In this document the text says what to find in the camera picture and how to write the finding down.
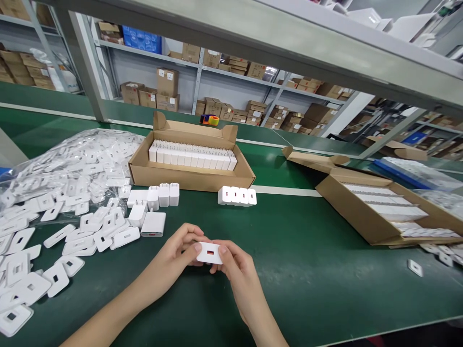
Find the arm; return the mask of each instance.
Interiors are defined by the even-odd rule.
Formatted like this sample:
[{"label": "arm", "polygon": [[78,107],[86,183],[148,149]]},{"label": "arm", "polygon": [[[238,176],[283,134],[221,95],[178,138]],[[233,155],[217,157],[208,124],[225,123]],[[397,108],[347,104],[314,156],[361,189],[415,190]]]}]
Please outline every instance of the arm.
[{"label": "arm", "polygon": [[62,347],[109,346],[135,316],[166,293],[187,265],[201,266],[196,257],[201,252],[197,241],[209,241],[203,231],[183,224],[146,269],[122,293],[104,306]]},{"label": "arm", "polygon": [[210,272],[225,273],[241,318],[258,347],[288,347],[265,299],[252,257],[231,241],[214,240],[223,265],[213,265]]}]

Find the storage shelf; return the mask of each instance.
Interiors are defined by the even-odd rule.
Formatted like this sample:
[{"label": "storage shelf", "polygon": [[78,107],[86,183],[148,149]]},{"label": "storage shelf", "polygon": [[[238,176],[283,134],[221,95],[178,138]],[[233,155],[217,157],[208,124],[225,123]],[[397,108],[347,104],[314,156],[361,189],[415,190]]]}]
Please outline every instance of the storage shelf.
[{"label": "storage shelf", "polygon": [[107,42],[107,41],[103,41],[103,40],[99,40],[98,42],[99,42],[100,46],[106,46],[106,47],[110,47],[110,48],[117,49],[117,50],[120,50],[120,51],[126,51],[126,52],[130,52],[130,53],[134,53],[134,54],[140,54],[140,55],[148,56],[148,57],[151,57],[151,58],[168,61],[168,62],[171,62],[171,63],[174,63],[174,64],[179,64],[179,65],[188,66],[188,67],[195,67],[195,68],[198,68],[198,66],[199,66],[196,63],[191,63],[191,62],[187,62],[187,61],[184,61],[184,60],[181,60],[181,59],[172,58],[172,57],[167,56],[167,55],[162,55],[162,54],[157,54],[157,53],[152,53],[152,52],[146,52],[146,51],[140,50],[138,48],[127,47],[127,46],[124,46],[124,45],[119,45],[119,44],[116,44],[116,43]]},{"label": "storage shelf", "polygon": [[318,94],[314,94],[314,93],[307,93],[305,91],[299,91],[299,90],[294,89],[294,88],[284,87],[283,90],[287,91],[287,92],[291,92],[291,93],[302,94],[302,95],[309,96],[309,97],[312,97],[312,98],[315,98],[315,99],[329,101],[329,102],[332,102],[332,103],[338,104],[338,105],[343,105],[343,104],[346,103],[345,101],[329,98],[327,96],[318,95]]},{"label": "storage shelf", "polygon": [[[13,24],[18,24],[23,27],[29,27],[29,28],[34,28],[34,25],[30,21],[26,21],[24,19],[19,19],[15,17],[10,17],[4,14],[0,14],[0,21],[2,22],[8,22],[8,23],[13,23]],[[53,36],[59,36],[56,28],[53,27],[47,27],[47,26],[41,26],[43,29],[43,33],[45,35],[53,35]]]}]

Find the brown cardboard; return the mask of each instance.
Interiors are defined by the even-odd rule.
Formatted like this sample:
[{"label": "brown cardboard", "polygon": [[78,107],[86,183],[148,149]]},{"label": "brown cardboard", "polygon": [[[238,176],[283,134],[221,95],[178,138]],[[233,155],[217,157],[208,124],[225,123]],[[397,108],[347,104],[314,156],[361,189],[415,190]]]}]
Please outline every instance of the brown cardboard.
[{"label": "brown cardboard", "polygon": [[36,78],[34,78],[34,83],[35,83],[35,85],[37,87],[40,87],[40,88],[56,90],[56,88],[54,87],[54,84],[53,84],[51,79],[46,80],[46,79],[36,79]]},{"label": "brown cardboard", "polygon": [[203,115],[205,107],[206,107],[206,103],[204,101],[197,101],[196,102],[196,109],[195,109],[194,114],[196,116]]},{"label": "brown cardboard", "polygon": [[4,15],[30,21],[21,0],[0,0],[0,10]]},{"label": "brown cardboard", "polygon": [[218,68],[220,64],[220,57],[222,53],[205,49],[204,50],[204,57],[203,57],[203,65]]},{"label": "brown cardboard", "polygon": [[261,80],[264,78],[266,68],[267,66],[265,65],[251,62],[247,68],[246,76]]},{"label": "brown cardboard", "polygon": [[222,103],[222,110],[220,111],[220,119],[232,120],[234,116],[233,106],[230,104]]},{"label": "brown cardboard", "polygon": [[331,83],[323,83],[317,90],[318,95],[327,96],[333,99],[337,99],[339,95],[342,93],[342,87],[331,84]]},{"label": "brown cardboard", "polygon": [[198,63],[200,53],[201,53],[201,47],[198,47],[198,46],[195,46],[189,43],[183,43],[183,50],[182,50],[183,60],[189,61],[192,63]]},{"label": "brown cardboard", "polygon": [[[320,157],[283,148],[287,160],[329,174],[315,189],[341,214],[371,245],[405,245],[417,243],[457,243],[463,241],[463,221],[440,207],[416,195],[390,179],[358,169],[341,168],[344,156]],[[462,238],[403,238],[400,231],[377,214],[342,183],[387,187],[427,212],[429,216],[415,221],[424,228],[448,228]]]},{"label": "brown cardboard", "polygon": [[[368,136],[362,144],[370,147],[376,141],[379,141],[380,137]],[[383,148],[380,149],[380,153],[396,158],[410,159],[410,160],[428,160],[428,156],[425,151],[416,149],[414,147],[407,146],[403,143],[396,141],[389,141]]]},{"label": "brown cardboard", "polygon": [[[217,193],[223,186],[249,188],[256,176],[236,145],[238,127],[222,129],[166,120],[162,112],[154,111],[153,131],[129,160],[129,168],[137,186],[158,186],[160,183],[179,183],[181,189]],[[154,139],[190,145],[232,150],[237,159],[235,170],[213,170],[149,161],[148,149]]]},{"label": "brown cardboard", "polygon": [[38,67],[38,68],[43,68],[46,69],[47,65],[44,63],[41,63],[37,59],[34,58],[32,54],[29,53],[20,53],[21,59],[23,61],[23,64],[26,66],[30,67]]},{"label": "brown cardboard", "polygon": [[140,105],[144,107],[157,108],[156,106],[156,94],[157,90],[147,86],[140,87],[138,89],[138,97],[140,98]]},{"label": "brown cardboard", "polygon": [[317,123],[328,124],[337,114],[337,110],[319,104],[311,104],[304,114],[304,118],[316,121]]},{"label": "brown cardboard", "polygon": [[158,93],[165,96],[176,97],[178,94],[178,71],[157,68]]},{"label": "brown cardboard", "polygon": [[219,99],[210,97],[205,97],[204,101],[206,102],[204,114],[213,114],[217,117],[220,117],[220,112],[222,111],[222,102]]},{"label": "brown cardboard", "polygon": [[138,89],[144,87],[143,83],[138,82],[126,82],[121,84],[122,99],[126,104],[140,105],[140,98],[138,96]]},{"label": "brown cardboard", "polygon": [[180,95],[175,97],[156,94],[156,108],[166,111],[178,111],[178,103],[180,102]]},{"label": "brown cardboard", "polygon": [[35,79],[50,80],[50,74],[47,69],[41,69],[38,67],[26,67],[29,75]]},{"label": "brown cardboard", "polygon": [[225,65],[225,64],[222,64],[222,63],[220,63],[220,64],[218,65],[218,69],[219,69],[219,70],[223,70],[223,71],[228,71],[228,72],[230,72],[230,68],[231,68],[231,67],[230,67],[229,65]]}]

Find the blue tray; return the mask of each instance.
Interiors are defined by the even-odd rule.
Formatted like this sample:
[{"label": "blue tray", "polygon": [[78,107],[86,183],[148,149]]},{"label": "blue tray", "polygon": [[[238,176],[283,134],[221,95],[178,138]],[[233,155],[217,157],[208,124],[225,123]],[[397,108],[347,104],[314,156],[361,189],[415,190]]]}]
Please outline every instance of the blue tray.
[{"label": "blue tray", "polygon": [[400,171],[398,171],[396,169],[393,169],[390,166],[387,166],[386,164],[382,163],[379,159],[374,160],[373,164],[375,164],[376,166],[379,166],[380,168],[382,168],[383,170],[386,170],[387,172],[392,173],[394,176],[397,176],[397,177],[403,179],[404,181],[410,183],[411,185],[414,185],[416,188],[419,188],[419,189],[433,189],[433,188],[428,187],[428,186],[424,185],[423,183],[418,182],[417,180],[414,180],[413,178],[403,174],[402,172],[400,172]]}]

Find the open cardboard box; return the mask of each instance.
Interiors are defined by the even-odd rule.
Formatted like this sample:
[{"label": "open cardboard box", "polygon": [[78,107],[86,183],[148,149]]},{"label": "open cardboard box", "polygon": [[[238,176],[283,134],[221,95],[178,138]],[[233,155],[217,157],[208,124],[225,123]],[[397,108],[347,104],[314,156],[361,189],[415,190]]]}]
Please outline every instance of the open cardboard box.
[{"label": "open cardboard box", "polygon": [[[379,141],[381,138],[377,136],[368,136],[363,140],[364,146],[370,147]],[[428,160],[427,153],[421,149],[407,146],[397,141],[389,141],[380,149],[380,153],[395,158],[410,159],[410,160]]]},{"label": "open cardboard box", "polygon": [[[339,212],[371,245],[406,245],[418,243],[447,244],[463,242],[463,221],[428,200],[416,195],[392,180],[359,169],[340,167],[349,161],[345,156],[321,157],[283,148],[287,160],[328,174],[315,189]],[[413,204],[419,205],[429,216],[415,221],[424,228],[447,228],[461,238],[403,238],[400,231],[376,213],[342,183],[387,187]]]},{"label": "open cardboard box", "polygon": [[[154,111],[153,131],[129,160],[129,168],[137,186],[158,186],[160,183],[179,183],[181,189],[218,192],[223,186],[249,188],[256,176],[236,145],[238,126],[226,125],[215,129],[178,121],[166,120]],[[148,150],[154,139],[212,148],[230,149],[237,164],[233,171],[196,168],[152,162]]]}]

